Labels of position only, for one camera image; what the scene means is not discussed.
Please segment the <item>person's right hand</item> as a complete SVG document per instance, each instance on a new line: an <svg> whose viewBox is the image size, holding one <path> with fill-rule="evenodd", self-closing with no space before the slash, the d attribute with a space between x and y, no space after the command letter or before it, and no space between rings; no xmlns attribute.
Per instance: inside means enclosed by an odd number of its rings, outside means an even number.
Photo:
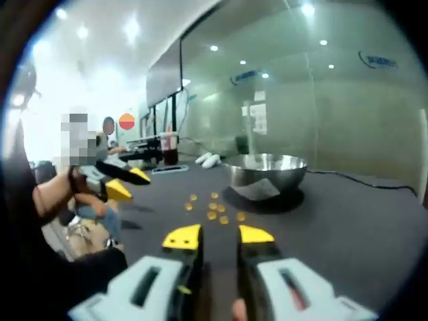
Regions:
<svg viewBox="0 0 428 321"><path fill-rule="evenodd" d="M236 299L231 309L233 321L247 321L247 308L244 299Z"/></svg>

